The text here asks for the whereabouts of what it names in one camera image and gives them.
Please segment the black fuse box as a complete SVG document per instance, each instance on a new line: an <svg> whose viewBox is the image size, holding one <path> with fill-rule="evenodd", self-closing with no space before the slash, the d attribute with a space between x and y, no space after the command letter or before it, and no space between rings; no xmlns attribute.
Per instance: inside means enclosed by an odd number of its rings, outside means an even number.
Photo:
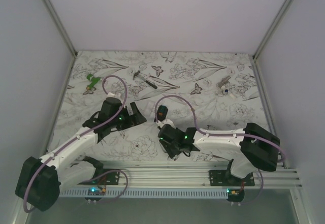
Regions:
<svg viewBox="0 0 325 224"><path fill-rule="evenodd" d="M156 118L154 121L163 121L165 120L168 113L168 108L164 105L160 105L157 109Z"/></svg>

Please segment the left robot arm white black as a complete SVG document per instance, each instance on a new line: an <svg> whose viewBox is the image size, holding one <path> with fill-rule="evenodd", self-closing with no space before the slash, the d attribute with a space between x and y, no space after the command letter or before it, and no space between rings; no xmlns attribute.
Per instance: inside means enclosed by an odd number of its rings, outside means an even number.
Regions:
<svg viewBox="0 0 325 224"><path fill-rule="evenodd" d="M118 98L107 97L101 109L86 120L69 140L40 158L31 156L25 160L15 195L24 204L45 211L65 190L83 182L100 183L104 177L101 162L88 156L78 163L75 160L112 132L146 121L136 103L125 105Z"/></svg>

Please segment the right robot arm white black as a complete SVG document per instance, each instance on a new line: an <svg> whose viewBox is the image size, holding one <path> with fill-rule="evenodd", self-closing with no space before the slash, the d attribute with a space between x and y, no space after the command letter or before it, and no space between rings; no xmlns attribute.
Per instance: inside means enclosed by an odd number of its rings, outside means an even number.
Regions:
<svg viewBox="0 0 325 224"><path fill-rule="evenodd" d="M157 122L159 142L174 159L193 152L228 160L225 180L235 186L255 170L274 172L277 169L280 140L256 123L243 129L212 131L188 127L182 131L170 120Z"/></svg>

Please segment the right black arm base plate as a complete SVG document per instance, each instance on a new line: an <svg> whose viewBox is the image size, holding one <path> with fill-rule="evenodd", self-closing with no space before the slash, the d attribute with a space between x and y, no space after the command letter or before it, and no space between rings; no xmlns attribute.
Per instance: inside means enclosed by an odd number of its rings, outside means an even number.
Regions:
<svg viewBox="0 0 325 224"><path fill-rule="evenodd" d="M209 171L209 181L211 186L231 186L231 187L241 187L244 186L255 186L254 176L249 173L243 179L234 177L226 170L210 170Z"/></svg>

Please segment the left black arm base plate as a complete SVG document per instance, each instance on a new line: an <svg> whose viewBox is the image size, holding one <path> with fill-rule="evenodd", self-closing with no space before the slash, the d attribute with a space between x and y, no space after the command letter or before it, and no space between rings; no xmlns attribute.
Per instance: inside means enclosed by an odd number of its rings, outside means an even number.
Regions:
<svg viewBox="0 0 325 224"><path fill-rule="evenodd" d="M102 169L96 170L89 180L84 180L79 185L118 185L120 170Z"/></svg>

